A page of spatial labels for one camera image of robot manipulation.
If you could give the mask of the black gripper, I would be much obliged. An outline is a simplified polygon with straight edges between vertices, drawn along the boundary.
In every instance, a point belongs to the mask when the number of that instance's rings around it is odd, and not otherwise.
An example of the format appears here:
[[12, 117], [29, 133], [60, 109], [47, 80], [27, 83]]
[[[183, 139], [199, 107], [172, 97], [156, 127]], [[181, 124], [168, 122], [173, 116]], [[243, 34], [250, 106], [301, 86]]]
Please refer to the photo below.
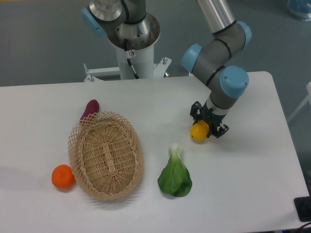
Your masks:
[[200, 102], [196, 101], [191, 106], [190, 116], [193, 118], [193, 125], [200, 120], [205, 121], [209, 125], [207, 138], [210, 138], [212, 135], [219, 138], [229, 130], [227, 125], [222, 125], [222, 120], [226, 116], [226, 109], [216, 106], [208, 107], [207, 103], [202, 106]]

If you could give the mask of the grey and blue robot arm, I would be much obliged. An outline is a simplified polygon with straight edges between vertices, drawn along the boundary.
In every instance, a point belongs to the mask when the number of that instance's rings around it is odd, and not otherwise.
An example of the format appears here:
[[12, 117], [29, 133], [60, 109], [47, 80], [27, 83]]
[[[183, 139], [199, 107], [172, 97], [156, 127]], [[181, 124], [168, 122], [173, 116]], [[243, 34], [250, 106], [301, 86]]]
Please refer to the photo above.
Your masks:
[[[225, 64], [251, 41], [247, 24], [237, 21], [225, 0], [200, 0], [198, 4], [213, 34], [206, 46], [194, 44], [182, 57], [182, 65], [209, 90], [204, 104], [195, 102], [190, 135], [195, 141], [221, 137], [229, 127], [223, 118], [249, 83], [247, 72]], [[99, 37], [107, 37], [118, 56], [120, 76], [126, 79], [155, 77], [153, 46], [160, 36], [159, 22], [146, 12], [143, 0], [92, 0], [82, 18]]]

